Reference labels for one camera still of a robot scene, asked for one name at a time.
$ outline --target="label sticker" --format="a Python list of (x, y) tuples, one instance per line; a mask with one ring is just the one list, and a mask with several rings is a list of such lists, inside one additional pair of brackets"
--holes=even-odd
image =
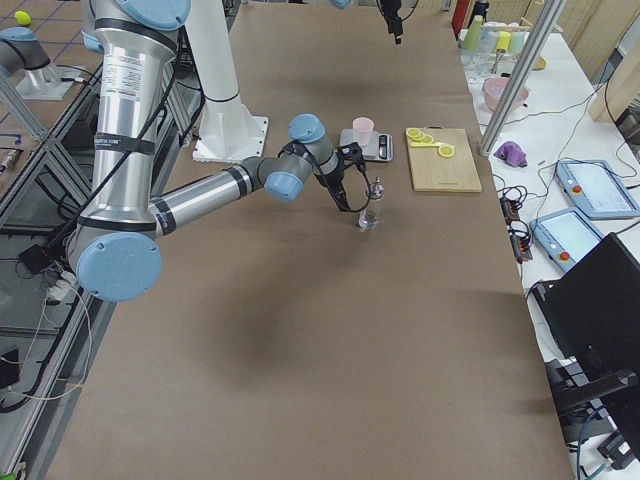
[(125, 55), (104, 56), (101, 95), (123, 100), (140, 100), (144, 60)]

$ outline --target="blue joint cap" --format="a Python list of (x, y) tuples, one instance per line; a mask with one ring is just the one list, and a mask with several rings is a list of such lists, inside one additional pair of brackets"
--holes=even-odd
[(337, 9), (344, 10), (351, 3), (350, 0), (329, 0), (329, 3), (336, 7)]
[(107, 302), (139, 297), (160, 277), (162, 257), (156, 242), (140, 233), (116, 232), (94, 240), (78, 259), (78, 282)]
[(82, 41), (84, 42), (84, 46), (88, 50), (91, 50), (92, 52), (96, 52), (100, 54), (104, 53), (104, 48), (102, 47), (100, 40), (98, 40), (93, 35), (89, 35), (84, 30), (82, 30), (80, 33), (82, 33)]
[(27, 27), (10, 27), (0, 32), (0, 39), (11, 42), (35, 42), (38, 39)]
[(171, 32), (187, 21), (191, 0), (116, 0), (131, 18), (145, 27)]
[(325, 132), (322, 122), (312, 113), (302, 113), (289, 124), (289, 138), (301, 143), (316, 142)]
[(289, 172), (270, 173), (267, 181), (264, 182), (264, 189), (271, 196), (285, 203), (291, 203), (298, 198), (302, 187), (304, 187), (302, 180)]

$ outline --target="white table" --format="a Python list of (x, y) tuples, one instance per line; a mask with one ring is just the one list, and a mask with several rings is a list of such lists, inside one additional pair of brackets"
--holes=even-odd
[[(633, 174), (630, 167), (616, 158), (616, 151), (618, 151), (619, 157), (624, 162), (633, 165), (636, 170), (640, 171), (638, 161), (626, 145), (618, 150), (624, 140), (616, 127), (612, 123), (596, 123), (591, 120), (588, 112), (585, 114), (588, 104), (595, 96), (591, 97), (589, 101), (585, 100), (593, 94), (594, 88), (560, 34), (551, 34), (542, 55), (547, 60), (547, 67), (542, 71), (532, 72), (526, 83), (530, 89), (528, 106), (513, 112), (508, 122), (532, 113), (559, 112), (571, 105), (583, 101), (584, 103), (561, 114), (538, 115), (526, 118), (521, 122), (505, 125), (493, 151), (495, 152), (497, 147), (505, 141), (514, 141), (527, 154), (528, 166), (524, 168), (511, 167), (503, 160), (491, 155), (488, 161), (491, 163), (494, 174), (502, 177), (507, 186), (524, 185), (529, 192), (542, 195), (546, 189), (538, 177), (537, 171), (541, 167), (552, 165), (561, 157), (580, 160), (604, 159), (616, 173)], [(484, 131), (483, 125), (488, 124), (491, 112), (484, 103), (482, 83), (470, 83), (469, 90), (473, 96), (478, 123), (481, 130)], [(604, 94), (604, 88), (600, 89), (598, 93)], [(547, 184), (552, 178), (553, 171), (553, 168), (548, 168), (541, 173)], [(634, 178), (624, 179), (623, 183), (625, 185), (640, 184), (640, 175), (636, 173)], [(500, 189), (503, 186), (502, 181), (496, 178), (496, 188)], [(640, 188), (631, 190), (631, 192), (636, 200), (640, 200)], [(541, 203), (542, 200), (529, 197), (519, 212), (520, 217), (528, 223), (536, 216), (572, 206), (555, 179), (550, 185), (549, 195), (542, 208), (540, 208)], [(594, 223), (604, 234), (607, 234), (621, 230), (637, 220), (637, 218), (633, 220), (606, 220)], [(620, 239), (636, 258), (640, 259), (640, 225), (621, 234)], [(525, 262), (522, 267), (522, 286), (525, 290), (528, 290), (539, 280), (555, 280), (562, 276), (560, 268), (553, 263), (541, 247), (534, 243), (531, 250), (533, 260)], [(540, 351), (545, 361), (562, 358), (535, 300), (531, 297), (528, 303)], [(580, 463), (589, 473), (595, 471), (604, 461), (596, 447), (605, 438), (606, 435), (593, 437), (582, 447)], [(575, 468), (575, 455), (571, 455), (571, 462)], [(598, 478), (602, 480), (637, 480), (640, 478), (640, 462), (634, 461), (622, 471), (614, 471), (608, 467)]]

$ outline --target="purple cloth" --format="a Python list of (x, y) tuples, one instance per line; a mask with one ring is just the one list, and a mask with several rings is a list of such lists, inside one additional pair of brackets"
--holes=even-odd
[(494, 153), (512, 167), (526, 167), (527, 154), (522, 151), (516, 142), (504, 142)]

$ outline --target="pink bowl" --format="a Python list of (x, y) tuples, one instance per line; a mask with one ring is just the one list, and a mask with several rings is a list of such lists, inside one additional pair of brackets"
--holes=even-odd
[[(504, 91), (508, 81), (509, 79), (505, 77), (488, 78), (485, 80), (484, 85), (482, 86), (482, 94), (484, 95), (484, 102), (492, 112), (498, 107), (498, 102), (500, 101), (500, 97), (502, 96), (502, 92)], [(529, 89), (525, 87), (520, 89), (520, 93), (518, 94), (516, 101), (513, 103), (511, 111), (513, 112), (516, 108), (521, 107), (528, 97)]]

